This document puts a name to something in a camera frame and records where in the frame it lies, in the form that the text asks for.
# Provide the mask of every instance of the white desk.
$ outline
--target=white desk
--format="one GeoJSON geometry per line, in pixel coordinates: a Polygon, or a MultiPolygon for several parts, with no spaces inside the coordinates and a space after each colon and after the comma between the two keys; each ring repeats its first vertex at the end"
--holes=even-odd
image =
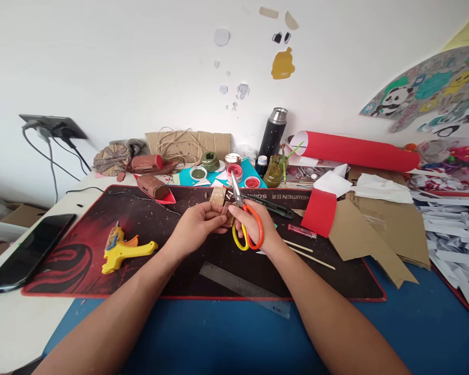
{"type": "MultiPolygon", "coordinates": [[[[90,186],[105,190],[112,184],[137,185],[129,173],[119,183],[115,177],[97,179],[95,171],[92,171],[73,190],[90,186]]],[[[45,216],[76,214],[78,221],[101,194],[96,189],[69,193],[45,216]]],[[[24,241],[37,224],[21,236],[16,244],[24,241]]],[[[0,255],[0,266],[16,250],[16,244],[0,255]]],[[[25,297],[21,295],[21,289],[0,294],[0,372],[11,372],[39,358],[73,300],[65,297],[25,297]]]]}

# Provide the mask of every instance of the power outlet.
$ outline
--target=power outlet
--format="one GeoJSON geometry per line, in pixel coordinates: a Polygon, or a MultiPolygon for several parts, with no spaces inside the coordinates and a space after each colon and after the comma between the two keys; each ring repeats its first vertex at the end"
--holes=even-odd
{"type": "Polygon", "coordinates": [[[49,131],[52,132],[54,137],[61,138],[61,128],[69,129],[70,138],[87,139],[85,133],[78,127],[78,125],[69,117],[58,116],[38,116],[38,115],[19,115],[25,122],[29,120],[36,120],[41,122],[49,131]]]}

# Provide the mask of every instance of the orange scissors handle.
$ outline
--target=orange scissors handle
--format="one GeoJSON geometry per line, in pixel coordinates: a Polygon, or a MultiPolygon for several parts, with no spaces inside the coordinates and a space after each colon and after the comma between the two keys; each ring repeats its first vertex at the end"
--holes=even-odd
{"type": "Polygon", "coordinates": [[[257,243],[257,245],[254,245],[254,243],[252,242],[252,239],[250,238],[249,234],[248,233],[246,234],[246,240],[249,244],[249,247],[252,250],[258,250],[262,246],[262,243],[264,242],[264,227],[262,225],[261,218],[259,217],[257,212],[255,212],[255,210],[252,207],[247,206],[246,204],[243,205],[242,209],[246,213],[248,213],[250,211],[250,213],[255,218],[255,220],[257,220],[257,224],[259,225],[259,242],[257,243]]]}

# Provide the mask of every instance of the yellow glue gun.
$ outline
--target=yellow glue gun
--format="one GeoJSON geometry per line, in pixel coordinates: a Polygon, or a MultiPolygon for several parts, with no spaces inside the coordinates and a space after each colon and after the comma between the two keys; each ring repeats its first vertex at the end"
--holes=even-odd
{"type": "Polygon", "coordinates": [[[124,241],[124,231],[117,221],[116,226],[111,229],[106,248],[104,250],[104,259],[107,259],[103,265],[103,274],[108,274],[120,269],[121,263],[126,258],[135,258],[138,256],[151,255],[158,249],[158,244],[154,241],[147,245],[137,246],[139,236],[135,236],[132,240],[124,241]]]}

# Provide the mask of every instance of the desk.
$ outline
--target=desk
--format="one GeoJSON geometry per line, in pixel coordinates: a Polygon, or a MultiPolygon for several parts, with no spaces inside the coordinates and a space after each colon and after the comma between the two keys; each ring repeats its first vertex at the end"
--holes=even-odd
{"type": "MultiPolygon", "coordinates": [[[[115,178],[95,179],[92,173],[74,189],[97,186],[104,190],[115,183],[115,178]]],[[[127,176],[122,184],[135,185],[135,179],[127,176]]],[[[97,190],[70,193],[47,214],[81,217],[99,195],[97,190]]],[[[0,265],[14,249],[0,257],[0,265]]],[[[408,265],[420,285],[406,282],[396,290],[380,267],[367,261],[388,301],[355,306],[409,369],[413,373],[469,373],[469,313],[439,277],[408,265]]],[[[25,365],[44,348],[48,354],[102,300],[82,302],[24,297],[19,291],[0,295],[0,371],[25,365]]],[[[317,373],[325,368],[294,304],[290,320],[285,320],[250,301],[158,300],[124,373],[145,369],[171,374],[317,373]]]]}

